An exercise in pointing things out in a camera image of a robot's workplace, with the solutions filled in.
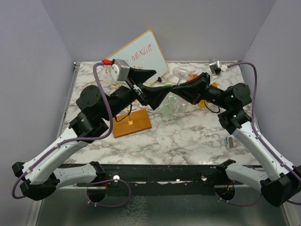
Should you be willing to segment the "clear smooth wine glass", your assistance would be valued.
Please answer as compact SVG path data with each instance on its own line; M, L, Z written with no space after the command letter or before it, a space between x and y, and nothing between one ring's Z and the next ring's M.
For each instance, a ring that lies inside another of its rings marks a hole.
M173 75L178 78L177 86L192 78L192 73L181 67L174 68ZM187 107L188 104L184 99L170 92L162 102L161 113L167 118L172 118L174 115L183 115Z

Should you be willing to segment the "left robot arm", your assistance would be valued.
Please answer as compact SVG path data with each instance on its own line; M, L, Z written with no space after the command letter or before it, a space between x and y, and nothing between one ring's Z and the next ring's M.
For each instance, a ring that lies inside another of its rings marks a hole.
M78 103L82 110L69 124L60 137L47 149L32 160L16 162L13 172L18 180L12 189L12 197L16 195L16 187L22 192L21 198L39 201L49 197L56 189L76 183L91 183L98 186L103 182L104 174L97 162L82 167L75 167L66 173L59 166L78 150L96 140L107 138L113 129L113 118L122 110L121 104L130 105L141 99L143 103L158 107L165 96L173 89L171 86L145 87L143 83L155 74L154 70L127 68L129 87L120 87L114 96L105 94L97 74L97 63L93 74L97 85L82 90L83 101Z

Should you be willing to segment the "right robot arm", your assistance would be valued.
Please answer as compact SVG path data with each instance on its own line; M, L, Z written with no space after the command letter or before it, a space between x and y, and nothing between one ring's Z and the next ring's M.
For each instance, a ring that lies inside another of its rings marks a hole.
M225 111L218 114L221 126L239 140L264 169L264 172L259 172L229 160L216 172L219 183L241 182L260 191L264 199L275 207L301 191L301 168L282 156L244 111L243 107L252 101L246 84L238 83L221 90L210 85L209 74L202 73L189 82L174 85L171 91L191 104L205 100L223 108Z

